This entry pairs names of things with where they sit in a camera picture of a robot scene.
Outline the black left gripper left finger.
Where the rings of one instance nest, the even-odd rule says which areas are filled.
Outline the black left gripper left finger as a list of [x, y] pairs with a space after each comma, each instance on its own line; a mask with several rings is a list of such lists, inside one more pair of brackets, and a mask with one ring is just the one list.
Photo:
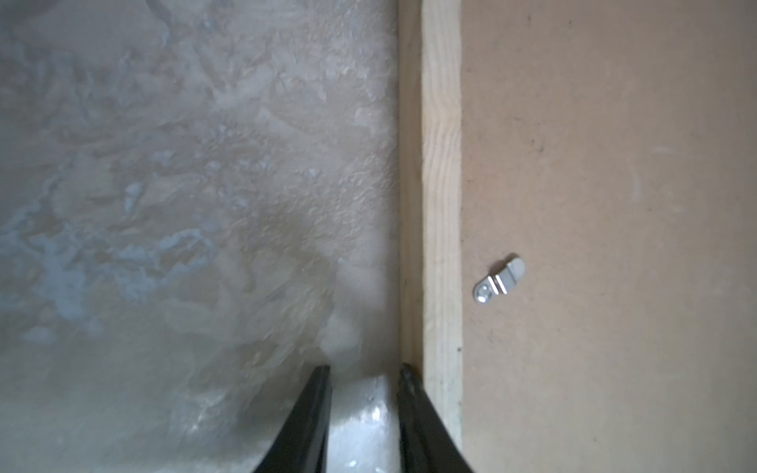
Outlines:
[[326, 471], [331, 410], [330, 366], [316, 367], [254, 473]]

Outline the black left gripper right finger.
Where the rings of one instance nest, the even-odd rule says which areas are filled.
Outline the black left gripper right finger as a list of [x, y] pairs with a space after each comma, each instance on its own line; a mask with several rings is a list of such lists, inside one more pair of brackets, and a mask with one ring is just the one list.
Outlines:
[[447, 432], [420, 376], [408, 364], [400, 369], [397, 401], [402, 472], [473, 472]]

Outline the light wooden picture frame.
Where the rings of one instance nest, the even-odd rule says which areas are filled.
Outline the light wooden picture frame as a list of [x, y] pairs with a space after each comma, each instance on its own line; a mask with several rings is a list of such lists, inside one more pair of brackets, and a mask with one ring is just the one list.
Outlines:
[[400, 352], [462, 445], [461, 2], [398, 4]]

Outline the brown frame backing board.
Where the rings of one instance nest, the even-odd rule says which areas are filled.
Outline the brown frame backing board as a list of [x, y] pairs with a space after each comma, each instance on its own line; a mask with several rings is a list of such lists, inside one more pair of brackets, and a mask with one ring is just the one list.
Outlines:
[[756, 468], [756, 5], [467, 1], [478, 472]]

